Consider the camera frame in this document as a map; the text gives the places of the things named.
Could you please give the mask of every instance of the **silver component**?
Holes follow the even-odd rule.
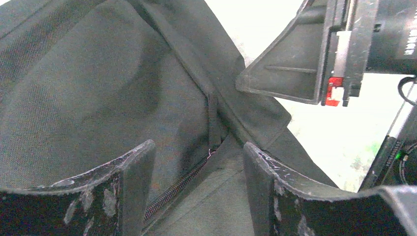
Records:
[[[339,31],[336,33],[338,42],[336,58],[334,60],[333,77],[344,77],[345,75],[346,58],[349,51],[351,33],[351,31]]]

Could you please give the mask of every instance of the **black plastic bracket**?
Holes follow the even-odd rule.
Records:
[[[373,37],[374,22],[380,0],[357,0],[352,19],[352,29],[346,56],[343,80],[343,106],[349,104],[349,97],[359,97],[363,74],[368,63]]]
[[[0,189],[0,235],[140,235],[155,144],[51,186]]]
[[[359,193],[303,176],[251,143],[244,169],[255,235],[417,235],[417,187]]]
[[[236,89],[297,102],[317,104],[322,81],[319,67],[325,5],[305,0],[297,16],[236,79]]]

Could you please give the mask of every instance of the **red latch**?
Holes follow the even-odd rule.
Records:
[[[339,100],[334,98],[333,90],[338,87],[342,87],[343,78],[342,77],[330,77],[328,80],[327,96],[326,96],[326,105],[337,107],[339,105]]]

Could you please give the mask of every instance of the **woven fabric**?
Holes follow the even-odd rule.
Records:
[[[152,139],[152,201],[208,152],[207,99],[121,0],[82,18],[12,86],[3,106],[1,186],[49,185]]]
[[[242,157],[217,168],[144,236],[253,236]]]

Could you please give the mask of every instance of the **white surface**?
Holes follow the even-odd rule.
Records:
[[[8,1],[10,1],[10,0],[0,0],[0,5],[3,5],[3,4],[5,4],[6,2],[8,2]]]
[[[301,0],[206,0],[249,65],[295,16]],[[366,74],[346,107],[277,99],[293,115],[289,129],[342,189],[357,191],[402,104],[403,76]]]

